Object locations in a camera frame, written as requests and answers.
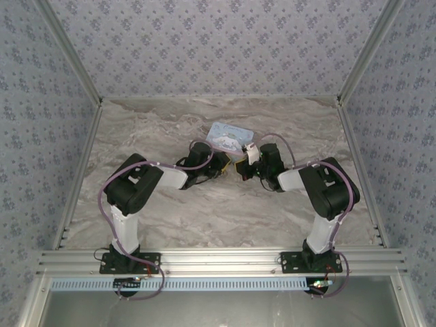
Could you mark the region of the blue cartoon tin box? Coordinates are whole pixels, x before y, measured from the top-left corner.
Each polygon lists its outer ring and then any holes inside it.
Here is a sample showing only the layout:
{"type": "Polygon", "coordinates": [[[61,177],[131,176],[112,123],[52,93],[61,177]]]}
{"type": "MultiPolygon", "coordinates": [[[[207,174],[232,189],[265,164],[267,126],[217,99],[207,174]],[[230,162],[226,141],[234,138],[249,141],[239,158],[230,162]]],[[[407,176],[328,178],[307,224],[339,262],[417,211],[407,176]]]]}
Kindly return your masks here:
{"type": "Polygon", "coordinates": [[[249,129],[214,122],[206,140],[216,151],[226,153],[232,161],[238,161],[244,157],[243,146],[252,143],[253,135],[249,129]]]}

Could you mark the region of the aluminium front beam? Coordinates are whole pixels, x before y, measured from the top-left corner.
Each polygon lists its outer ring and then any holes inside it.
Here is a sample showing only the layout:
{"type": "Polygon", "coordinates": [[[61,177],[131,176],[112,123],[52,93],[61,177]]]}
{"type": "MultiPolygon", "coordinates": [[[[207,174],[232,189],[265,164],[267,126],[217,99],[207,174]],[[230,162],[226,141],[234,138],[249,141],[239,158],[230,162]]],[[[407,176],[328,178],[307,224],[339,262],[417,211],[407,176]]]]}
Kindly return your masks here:
{"type": "MultiPolygon", "coordinates": [[[[281,275],[283,248],[160,249],[161,268],[169,277],[267,277],[281,275]]],[[[350,275],[405,275],[405,256],[399,249],[341,247],[350,275]]],[[[99,273],[92,250],[44,251],[36,273],[51,277],[87,277],[99,273]]]]}

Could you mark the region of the black controller board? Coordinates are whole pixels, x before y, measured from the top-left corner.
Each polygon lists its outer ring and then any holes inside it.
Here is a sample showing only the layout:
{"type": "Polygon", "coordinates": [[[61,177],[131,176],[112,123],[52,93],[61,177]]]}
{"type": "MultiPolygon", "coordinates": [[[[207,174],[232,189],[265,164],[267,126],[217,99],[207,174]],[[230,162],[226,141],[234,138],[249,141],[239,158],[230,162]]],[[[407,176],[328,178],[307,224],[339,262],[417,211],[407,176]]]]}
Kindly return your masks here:
{"type": "Polygon", "coordinates": [[[112,288],[115,293],[122,297],[132,297],[140,289],[141,279],[139,277],[130,277],[125,279],[114,279],[112,288]]]}
{"type": "Polygon", "coordinates": [[[308,290],[305,290],[307,294],[313,296],[324,296],[328,291],[328,288],[333,285],[333,281],[329,279],[321,278],[306,278],[308,290]]]}

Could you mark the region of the grey metal panel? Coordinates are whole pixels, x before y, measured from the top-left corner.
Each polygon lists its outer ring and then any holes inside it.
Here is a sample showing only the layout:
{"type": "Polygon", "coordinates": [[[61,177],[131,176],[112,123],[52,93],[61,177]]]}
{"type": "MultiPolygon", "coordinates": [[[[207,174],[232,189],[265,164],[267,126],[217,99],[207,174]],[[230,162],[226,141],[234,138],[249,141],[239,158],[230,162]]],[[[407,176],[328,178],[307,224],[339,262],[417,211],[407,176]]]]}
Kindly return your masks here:
{"type": "Polygon", "coordinates": [[[391,282],[354,277],[332,298],[305,292],[51,292],[40,327],[405,327],[391,282]]]}

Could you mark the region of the aluminium side rail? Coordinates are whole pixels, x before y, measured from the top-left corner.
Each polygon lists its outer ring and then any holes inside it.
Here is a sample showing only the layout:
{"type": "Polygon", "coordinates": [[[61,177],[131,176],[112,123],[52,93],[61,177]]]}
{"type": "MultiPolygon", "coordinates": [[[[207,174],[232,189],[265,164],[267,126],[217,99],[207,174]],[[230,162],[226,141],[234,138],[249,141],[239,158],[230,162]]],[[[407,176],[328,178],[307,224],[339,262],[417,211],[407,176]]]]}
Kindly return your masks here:
{"type": "Polygon", "coordinates": [[[352,129],[351,121],[348,117],[347,110],[340,102],[338,103],[338,112],[354,160],[357,175],[369,211],[369,216],[371,218],[371,221],[373,222],[373,225],[378,231],[378,239],[379,239],[378,244],[384,248],[389,248],[390,243],[388,240],[388,235],[386,234],[384,228],[384,222],[379,212],[373,190],[371,188],[371,183],[367,174],[367,170],[365,169],[364,166],[362,155],[360,154],[360,149],[358,146],[357,139],[354,135],[354,131],[352,129]]]}
{"type": "Polygon", "coordinates": [[[84,178],[84,172],[87,168],[88,160],[91,154],[91,150],[93,147],[93,142],[95,139],[95,135],[97,133],[99,121],[102,115],[102,105],[98,104],[93,118],[91,120],[91,126],[89,128],[84,147],[82,149],[82,154],[80,155],[80,159],[78,161],[78,166],[76,169],[76,173],[74,175],[74,179],[72,181],[72,186],[70,188],[65,208],[61,215],[61,220],[59,222],[59,227],[57,229],[56,236],[54,238],[54,242],[52,245],[52,250],[57,251],[62,248],[63,235],[65,230],[69,227],[69,224],[74,216],[74,211],[76,209],[78,197],[80,195],[80,190],[82,187],[82,182],[84,178]]]}

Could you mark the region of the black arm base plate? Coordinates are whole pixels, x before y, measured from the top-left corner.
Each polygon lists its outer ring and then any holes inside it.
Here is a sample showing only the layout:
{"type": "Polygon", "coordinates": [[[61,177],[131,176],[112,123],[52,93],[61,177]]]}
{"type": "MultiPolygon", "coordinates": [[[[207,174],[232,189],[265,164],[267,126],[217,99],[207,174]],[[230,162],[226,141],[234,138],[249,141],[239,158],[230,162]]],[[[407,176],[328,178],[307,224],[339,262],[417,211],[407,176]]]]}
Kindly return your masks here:
{"type": "Polygon", "coordinates": [[[284,274],[343,272],[340,256],[332,251],[323,254],[310,254],[304,251],[281,252],[280,263],[284,274]]]}
{"type": "Polygon", "coordinates": [[[106,252],[103,254],[99,273],[102,275],[158,275],[159,271],[153,265],[138,262],[115,251],[114,253],[106,252]]]}

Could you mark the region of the aluminium frame post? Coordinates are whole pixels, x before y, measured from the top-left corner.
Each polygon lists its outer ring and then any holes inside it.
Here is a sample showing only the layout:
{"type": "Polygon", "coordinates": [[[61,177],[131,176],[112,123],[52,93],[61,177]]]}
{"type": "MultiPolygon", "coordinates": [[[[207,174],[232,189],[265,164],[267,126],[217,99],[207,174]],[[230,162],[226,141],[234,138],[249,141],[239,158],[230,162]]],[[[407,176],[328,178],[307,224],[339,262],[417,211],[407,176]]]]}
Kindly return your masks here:
{"type": "Polygon", "coordinates": [[[386,34],[389,32],[395,18],[398,16],[404,2],[405,0],[386,0],[385,6],[375,21],[362,50],[359,52],[353,68],[347,75],[347,78],[337,95],[340,107],[344,108],[346,103],[349,101],[355,88],[358,86],[358,83],[371,63],[371,60],[375,56],[377,49],[384,40],[386,34]]]}
{"type": "Polygon", "coordinates": [[[65,59],[71,66],[76,77],[79,79],[84,92],[88,95],[89,99],[96,105],[101,104],[101,97],[90,77],[86,71],[77,51],[74,48],[71,40],[69,39],[61,21],[58,19],[54,9],[48,0],[33,0],[37,10],[41,14],[48,29],[55,38],[59,48],[61,49],[65,59]]]}

